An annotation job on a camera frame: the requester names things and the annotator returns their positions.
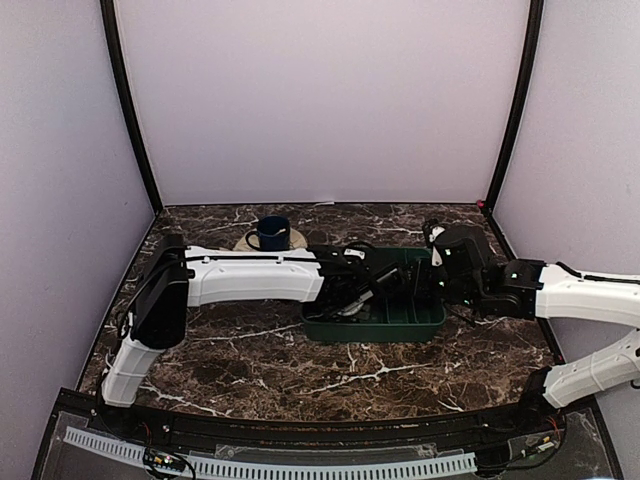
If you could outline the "green compartment tray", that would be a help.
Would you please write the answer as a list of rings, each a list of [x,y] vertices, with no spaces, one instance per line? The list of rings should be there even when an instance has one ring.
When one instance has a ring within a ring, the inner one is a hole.
[[[415,302],[410,292],[410,267],[418,258],[431,260],[425,248],[378,247],[405,268],[405,287],[391,298],[373,298],[353,316],[319,319],[319,296],[305,303],[301,319],[307,337],[325,343],[393,343],[431,340],[445,321],[441,302]]]

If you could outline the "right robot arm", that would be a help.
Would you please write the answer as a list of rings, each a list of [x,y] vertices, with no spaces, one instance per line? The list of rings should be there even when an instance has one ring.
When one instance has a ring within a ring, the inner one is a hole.
[[[629,327],[617,342],[563,365],[529,375],[510,413],[521,434],[534,432],[549,412],[621,384],[639,385],[639,278],[574,270],[562,262],[496,259],[483,230],[422,227],[430,264],[416,286],[443,303],[481,316],[527,320],[580,319]]]

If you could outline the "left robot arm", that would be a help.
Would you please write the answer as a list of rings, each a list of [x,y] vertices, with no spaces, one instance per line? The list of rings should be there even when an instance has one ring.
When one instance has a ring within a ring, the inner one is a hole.
[[[331,320],[355,314],[371,299],[392,297],[406,283],[399,261],[368,243],[230,251],[190,246],[182,236],[168,235],[120,318],[115,354],[98,389],[101,417],[120,436],[140,429],[140,412],[132,407],[138,389],[157,357],[184,340],[190,308],[293,301]]]

